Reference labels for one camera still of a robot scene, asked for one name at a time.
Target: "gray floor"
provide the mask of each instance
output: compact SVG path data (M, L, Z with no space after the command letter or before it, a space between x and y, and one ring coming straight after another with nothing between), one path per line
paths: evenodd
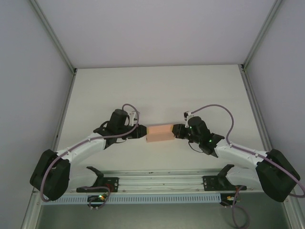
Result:
M251 217L249 229L289 229L283 204L265 194L242 194L238 203ZM238 222L244 213L236 210ZM231 229L231 209L220 204L107 205L96 211L87 206L43 206L37 229Z

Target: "wooden block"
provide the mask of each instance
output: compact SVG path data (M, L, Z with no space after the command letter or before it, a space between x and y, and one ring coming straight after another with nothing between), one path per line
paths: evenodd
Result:
M158 142L175 139L172 133L173 124L155 125L147 128L146 142Z

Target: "white table surface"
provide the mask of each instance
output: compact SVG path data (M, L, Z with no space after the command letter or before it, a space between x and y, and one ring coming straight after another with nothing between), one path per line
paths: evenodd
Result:
M238 65L78 69L58 149L69 147L109 120L124 103L140 112L142 125L184 123L183 113L221 104L234 116L230 140L263 150ZM228 113L212 107L197 113L211 132L225 136ZM192 151L187 140L146 143L129 139L79 166L99 170L188 170L223 168L229 161Z

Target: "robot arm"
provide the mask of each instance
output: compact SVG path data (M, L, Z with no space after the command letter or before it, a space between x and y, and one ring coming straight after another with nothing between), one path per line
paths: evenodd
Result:
M233 186L247 186L263 191L272 199L283 202L290 194L296 183L284 172L268 163L268 158L292 174L297 180L300 176L284 157L272 149L270 152L257 151L229 142L221 135L211 133L205 122L191 113L184 113L186 124L176 124L173 133L176 138L187 139L190 143L197 143L203 153L214 157L232 161L218 174L213 183L219 190L226 184Z
M73 189L92 183L94 187L103 186L103 174L97 169L87 167L85 176L71 179L71 166L108 148L116 143L118 138L131 139L145 136L146 127L138 124L139 117L136 116L136 112L127 113L122 109L116 109L109 121L104 122L82 141L57 152L50 149L43 152L30 178L30 184L40 191L42 187L43 194L49 200L57 200L68 188Z

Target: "orange foam block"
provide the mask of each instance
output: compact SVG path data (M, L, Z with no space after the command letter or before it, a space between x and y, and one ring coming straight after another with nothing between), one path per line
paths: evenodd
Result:
M159 142L175 139L172 133L173 124L155 125L147 128L146 142Z

